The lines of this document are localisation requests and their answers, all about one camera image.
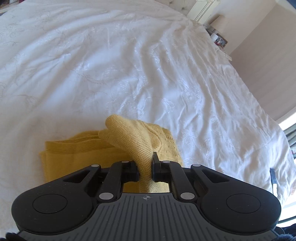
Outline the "cream tufted headboard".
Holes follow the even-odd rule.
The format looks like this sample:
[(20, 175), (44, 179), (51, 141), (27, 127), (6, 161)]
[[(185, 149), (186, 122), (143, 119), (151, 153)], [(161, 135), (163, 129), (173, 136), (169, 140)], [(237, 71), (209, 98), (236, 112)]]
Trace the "cream tufted headboard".
[(173, 0), (169, 1), (169, 7), (176, 11), (189, 11), (196, 3), (196, 0)]

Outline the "framed photo right nightstand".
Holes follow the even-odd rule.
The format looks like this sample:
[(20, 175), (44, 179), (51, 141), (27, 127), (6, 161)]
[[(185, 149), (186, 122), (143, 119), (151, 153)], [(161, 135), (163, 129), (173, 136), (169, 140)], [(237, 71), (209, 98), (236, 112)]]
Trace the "framed photo right nightstand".
[(220, 48), (224, 49), (228, 44), (228, 41), (221, 35), (217, 34), (217, 39), (214, 41), (214, 43)]

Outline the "white embroidered bedspread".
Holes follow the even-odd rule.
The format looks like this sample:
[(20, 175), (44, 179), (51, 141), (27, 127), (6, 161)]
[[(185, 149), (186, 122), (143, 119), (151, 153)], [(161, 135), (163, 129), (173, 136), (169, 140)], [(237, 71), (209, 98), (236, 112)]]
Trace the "white embroidered bedspread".
[(43, 183), (46, 141), (105, 128), (112, 114), (171, 131), (200, 163), (287, 201), (295, 164), (204, 27), (156, 1), (24, 1), (1, 16), (1, 234)]

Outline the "white right nightstand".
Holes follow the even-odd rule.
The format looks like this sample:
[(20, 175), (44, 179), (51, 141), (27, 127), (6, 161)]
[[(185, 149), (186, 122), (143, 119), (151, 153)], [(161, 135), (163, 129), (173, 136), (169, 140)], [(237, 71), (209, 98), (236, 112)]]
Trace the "white right nightstand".
[[(211, 35), (213, 33), (207, 25), (204, 24), (203, 26), (209, 35)], [(228, 55), (228, 53), (221, 46), (218, 46), (218, 47), (219, 47), (220, 52), (222, 52), (229, 61), (232, 61), (232, 57), (230, 55)]]

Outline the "yellow knit sweater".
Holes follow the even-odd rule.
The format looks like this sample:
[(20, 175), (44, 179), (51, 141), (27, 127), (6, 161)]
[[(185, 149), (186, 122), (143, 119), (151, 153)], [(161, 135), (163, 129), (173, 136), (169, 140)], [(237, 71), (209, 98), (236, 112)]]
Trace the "yellow knit sweater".
[(124, 186), (124, 192), (168, 192), (164, 182), (152, 180), (152, 154), (161, 161), (183, 164), (171, 132), (156, 124), (129, 120), (113, 114), (100, 131), (82, 132), (63, 141), (47, 141), (40, 157), (46, 182), (50, 182), (92, 164), (108, 168), (119, 161), (135, 161), (139, 181)]

